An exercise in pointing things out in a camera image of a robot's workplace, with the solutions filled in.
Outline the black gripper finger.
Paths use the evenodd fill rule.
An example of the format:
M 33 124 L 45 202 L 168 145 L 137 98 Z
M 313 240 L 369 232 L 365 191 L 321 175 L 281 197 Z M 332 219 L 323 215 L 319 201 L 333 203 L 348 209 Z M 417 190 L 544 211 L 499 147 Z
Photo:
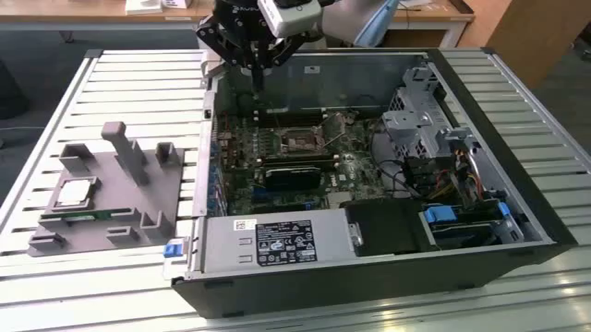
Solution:
M 260 68 L 248 39 L 245 21 L 240 16 L 209 15 L 201 20 L 196 36 L 232 66 L 251 73 L 253 97 L 260 98 Z
M 264 91 L 265 70 L 280 66 L 308 39 L 308 32 L 292 35 L 271 45 L 269 40 L 259 41 L 259 93 Z

